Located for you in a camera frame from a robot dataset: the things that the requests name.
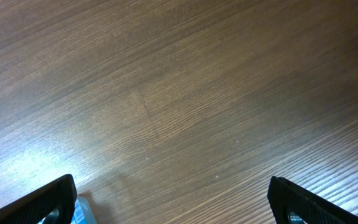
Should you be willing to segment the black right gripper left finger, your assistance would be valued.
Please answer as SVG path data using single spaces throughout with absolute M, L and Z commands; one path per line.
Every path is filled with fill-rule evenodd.
M 76 198 L 73 176 L 65 174 L 0 208 L 0 224 L 71 223 Z

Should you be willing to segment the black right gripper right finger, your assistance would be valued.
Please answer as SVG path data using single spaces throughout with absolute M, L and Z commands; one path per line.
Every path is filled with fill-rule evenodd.
M 270 179 L 267 198 L 278 224 L 358 223 L 358 216 L 283 177 Z

